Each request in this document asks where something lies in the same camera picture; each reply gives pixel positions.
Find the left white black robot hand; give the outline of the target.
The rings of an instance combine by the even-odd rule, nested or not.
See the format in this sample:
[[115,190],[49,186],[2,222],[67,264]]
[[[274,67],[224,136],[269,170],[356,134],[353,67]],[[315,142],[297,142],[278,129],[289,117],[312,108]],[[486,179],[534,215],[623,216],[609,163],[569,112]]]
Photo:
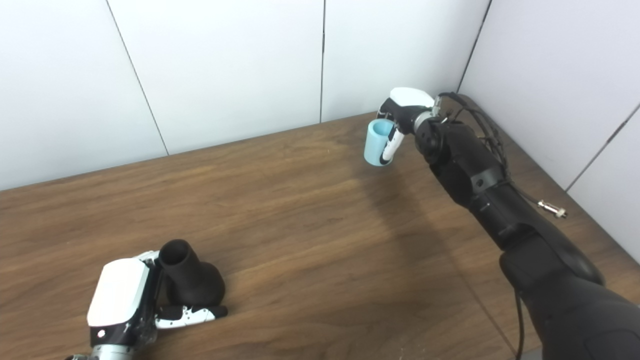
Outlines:
[[159,330],[224,318],[225,292],[218,269],[183,241],[112,260],[102,268],[87,311],[93,356],[131,358]]

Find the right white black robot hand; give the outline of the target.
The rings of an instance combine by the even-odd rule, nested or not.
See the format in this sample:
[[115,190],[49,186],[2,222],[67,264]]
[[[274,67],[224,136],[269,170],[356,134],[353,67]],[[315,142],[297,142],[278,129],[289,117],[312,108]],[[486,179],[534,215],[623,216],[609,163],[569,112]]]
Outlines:
[[434,123],[438,119],[439,103],[422,89],[393,88],[382,103],[376,120],[384,119],[393,123],[387,140],[379,156],[385,166],[393,159],[404,138],[413,135],[416,148],[422,155],[437,150],[439,140]]

